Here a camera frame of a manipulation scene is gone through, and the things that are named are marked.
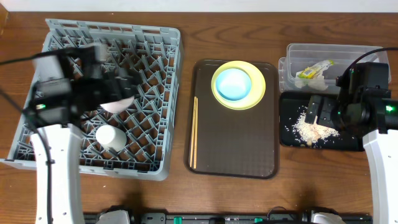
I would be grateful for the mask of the white tissue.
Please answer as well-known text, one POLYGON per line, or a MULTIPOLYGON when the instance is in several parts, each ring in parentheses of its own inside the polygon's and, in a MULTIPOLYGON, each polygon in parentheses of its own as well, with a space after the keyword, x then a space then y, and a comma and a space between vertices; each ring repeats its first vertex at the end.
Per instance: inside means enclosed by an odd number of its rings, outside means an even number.
POLYGON ((294 83, 295 86, 299 89, 309 87, 314 90, 325 91, 328 88, 323 75, 319 75, 312 79, 296 77, 294 83))

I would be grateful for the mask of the pale green cup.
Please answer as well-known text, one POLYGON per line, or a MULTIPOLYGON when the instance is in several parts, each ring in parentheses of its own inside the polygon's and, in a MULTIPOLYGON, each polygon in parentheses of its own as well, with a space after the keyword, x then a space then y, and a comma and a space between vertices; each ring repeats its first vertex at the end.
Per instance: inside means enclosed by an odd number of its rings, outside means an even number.
POLYGON ((125 132, 108 124, 98 128, 95 138, 103 148, 114 149, 117 152, 121 151, 127 143, 125 132))

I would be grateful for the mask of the green snack wrapper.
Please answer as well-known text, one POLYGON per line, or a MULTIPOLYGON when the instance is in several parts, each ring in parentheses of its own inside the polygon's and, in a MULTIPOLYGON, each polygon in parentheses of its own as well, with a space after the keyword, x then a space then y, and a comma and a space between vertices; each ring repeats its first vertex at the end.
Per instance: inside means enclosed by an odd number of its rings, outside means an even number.
POLYGON ((319 74, 321 74, 324 70, 327 70, 332 65, 334 65, 334 61, 324 60, 316 63, 315 65, 312 65, 311 67, 307 67, 306 69, 300 72, 297 72, 296 77, 304 79, 313 79, 319 76, 319 74))

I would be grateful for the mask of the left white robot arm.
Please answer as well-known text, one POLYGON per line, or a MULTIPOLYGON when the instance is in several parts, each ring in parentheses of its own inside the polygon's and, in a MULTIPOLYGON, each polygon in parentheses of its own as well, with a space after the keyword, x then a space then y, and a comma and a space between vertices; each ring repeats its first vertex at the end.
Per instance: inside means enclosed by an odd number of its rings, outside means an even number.
POLYGON ((102 107, 120 113, 142 83, 124 68, 105 72, 104 44, 41 52, 33 56, 41 78, 31 87, 22 114, 33 135, 37 171, 37 223, 84 223, 80 188, 81 117, 102 107))

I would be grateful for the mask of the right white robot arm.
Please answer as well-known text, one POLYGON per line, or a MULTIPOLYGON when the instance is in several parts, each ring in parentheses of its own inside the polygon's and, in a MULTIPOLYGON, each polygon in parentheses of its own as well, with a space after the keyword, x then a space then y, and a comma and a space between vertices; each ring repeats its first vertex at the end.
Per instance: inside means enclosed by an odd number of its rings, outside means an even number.
POLYGON ((364 97, 355 103, 313 95, 305 122, 362 139, 371 176, 373 222, 397 223, 397 102, 364 97))

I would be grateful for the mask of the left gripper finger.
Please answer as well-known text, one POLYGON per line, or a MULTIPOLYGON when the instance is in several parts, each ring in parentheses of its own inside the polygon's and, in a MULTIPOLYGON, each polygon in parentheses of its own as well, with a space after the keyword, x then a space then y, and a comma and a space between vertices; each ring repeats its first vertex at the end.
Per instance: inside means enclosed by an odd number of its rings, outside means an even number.
POLYGON ((132 85, 141 85, 142 78, 139 72, 126 68, 116 70, 116 75, 122 79, 129 81, 132 85))
POLYGON ((136 97, 139 94, 137 87, 138 83, 131 79, 115 79, 112 82, 115 89, 116 97, 119 100, 124 100, 131 97, 136 97))

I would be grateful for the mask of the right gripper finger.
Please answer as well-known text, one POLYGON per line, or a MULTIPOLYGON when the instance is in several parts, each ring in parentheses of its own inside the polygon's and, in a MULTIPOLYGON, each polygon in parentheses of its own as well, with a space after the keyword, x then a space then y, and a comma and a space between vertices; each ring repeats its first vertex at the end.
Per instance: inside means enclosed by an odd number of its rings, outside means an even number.
POLYGON ((335 101, 324 101, 318 115, 317 124, 328 128, 334 128, 335 125, 333 124, 332 111, 335 109, 335 106, 335 101))
POLYGON ((313 124, 317 122, 317 117, 322 108, 323 97, 318 95, 313 95, 310 98, 307 112, 305 114, 305 122, 308 124, 313 124))

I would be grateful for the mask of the yellow round plate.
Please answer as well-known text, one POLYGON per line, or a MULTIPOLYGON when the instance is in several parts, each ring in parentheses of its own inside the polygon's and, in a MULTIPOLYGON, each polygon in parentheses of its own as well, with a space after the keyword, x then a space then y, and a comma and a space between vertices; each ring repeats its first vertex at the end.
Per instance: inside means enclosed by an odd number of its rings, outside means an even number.
POLYGON ((253 64, 244 61, 230 61, 222 64, 214 72, 211 79, 211 90, 216 100, 223 106, 232 110, 247 110, 256 106, 263 98, 266 92, 266 81, 262 72, 253 64), (249 94, 238 101, 229 101, 224 99, 216 90, 216 78, 224 70, 229 68, 238 68, 246 72, 251 79, 251 91, 249 94))

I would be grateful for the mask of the light blue bowl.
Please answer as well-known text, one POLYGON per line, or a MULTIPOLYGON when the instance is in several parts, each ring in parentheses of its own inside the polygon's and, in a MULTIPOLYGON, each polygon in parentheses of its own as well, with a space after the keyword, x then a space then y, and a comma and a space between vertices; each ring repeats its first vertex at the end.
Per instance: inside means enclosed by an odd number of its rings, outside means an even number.
POLYGON ((242 100, 249 94, 252 86, 249 75, 238 68, 222 71, 215 84, 217 92, 229 101, 242 100))

